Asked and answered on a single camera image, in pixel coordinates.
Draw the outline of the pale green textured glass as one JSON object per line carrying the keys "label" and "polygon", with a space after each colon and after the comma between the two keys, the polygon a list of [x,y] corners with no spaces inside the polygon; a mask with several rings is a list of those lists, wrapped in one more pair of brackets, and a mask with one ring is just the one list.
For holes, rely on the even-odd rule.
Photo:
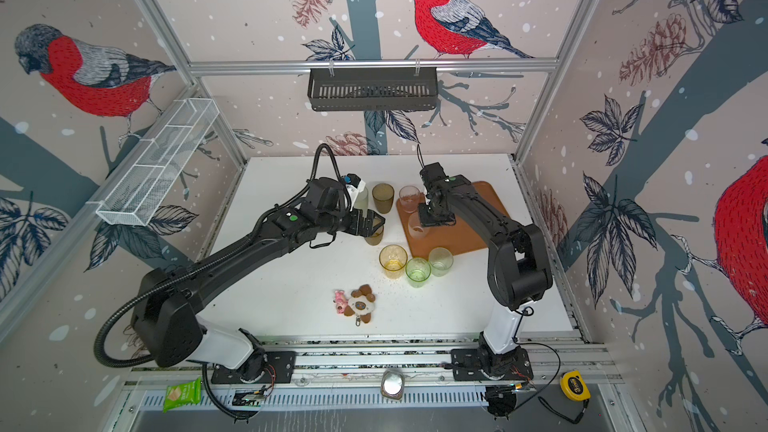
{"label": "pale green textured glass", "polygon": [[428,261],[431,267],[431,273],[435,277],[445,276],[454,264],[453,254],[444,247],[433,248],[429,255]]}

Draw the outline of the pink ribbed clear glass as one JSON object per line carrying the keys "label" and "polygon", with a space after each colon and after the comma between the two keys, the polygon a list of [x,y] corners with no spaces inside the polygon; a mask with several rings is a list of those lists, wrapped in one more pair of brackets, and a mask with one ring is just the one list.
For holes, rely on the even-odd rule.
{"label": "pink ribbed clear glass", "polygon": [[423,194],[417,186],[407,185],[400,189],[398,203],[406,214],[416,212],[422,202]]}

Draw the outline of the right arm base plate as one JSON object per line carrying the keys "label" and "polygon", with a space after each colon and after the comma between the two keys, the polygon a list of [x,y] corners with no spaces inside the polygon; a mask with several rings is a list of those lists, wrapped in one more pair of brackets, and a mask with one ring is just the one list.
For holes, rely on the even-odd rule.
{"label": "right arm base plate", "polygon": [[458,382],[530,382],[533,379],[528,352],[520,346],[504,354],[494,354],[485,347],[452,349],[448,366]]}

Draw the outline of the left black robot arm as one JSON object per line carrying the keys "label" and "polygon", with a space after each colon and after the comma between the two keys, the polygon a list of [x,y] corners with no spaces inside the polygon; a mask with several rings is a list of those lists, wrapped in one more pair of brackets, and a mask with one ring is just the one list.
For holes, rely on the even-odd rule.
{"label": "left black robot arm", "polygon": [[204,322],[198,315],[251,272],[303,245],[316,247],[322,233],[368,238],[381,231],[384,217],[355,208],[347,186],[345,180],[312,179],[291,200],[265,212],[235,243],[176,273],[147,274],[131,326],[149,360],[160,367],[185,361],[214,364],[255,381],[266,366],[257,338],[243,328],[229,331]]}

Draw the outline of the pink textured glass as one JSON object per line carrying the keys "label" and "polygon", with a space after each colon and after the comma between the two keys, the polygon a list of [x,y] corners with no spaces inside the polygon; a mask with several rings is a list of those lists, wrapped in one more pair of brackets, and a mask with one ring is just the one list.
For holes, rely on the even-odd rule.
{"label": "pink textured glass", "polygon": [[414,212],[408,217],[407,230],[408,235],[413,240],[423,239],[429,233],[429,228],[421,223],[418,212]]}

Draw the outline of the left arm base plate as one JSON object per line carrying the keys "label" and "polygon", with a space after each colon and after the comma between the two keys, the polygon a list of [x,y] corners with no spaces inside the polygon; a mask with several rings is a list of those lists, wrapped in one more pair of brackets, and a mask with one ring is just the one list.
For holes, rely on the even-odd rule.
{"label": "left arm base plate", "polygon": [[216,364],[211,381],[216,385],[288,384],[296,358],[293,351],[257,351],[238,369]]}

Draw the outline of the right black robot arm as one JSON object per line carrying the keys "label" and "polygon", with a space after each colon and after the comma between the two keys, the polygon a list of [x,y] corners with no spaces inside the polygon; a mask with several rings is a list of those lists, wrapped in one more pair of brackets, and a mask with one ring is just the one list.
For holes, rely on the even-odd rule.
{"label": "right black robot arm", "polygon": [[498,305],[479,336],[478,370],[491,380],[531,374],[527,353],[518,344],[525,318],[533,304],[553,286],[546,242],[535,224],[523,225],[483,198],[462,175],[448,176],[439,163],[424,165],[420,177],[426,202],[418,206],[426,227],[453,226],[457,219],[469,225],[488,249],[486,272],[490,292]]}

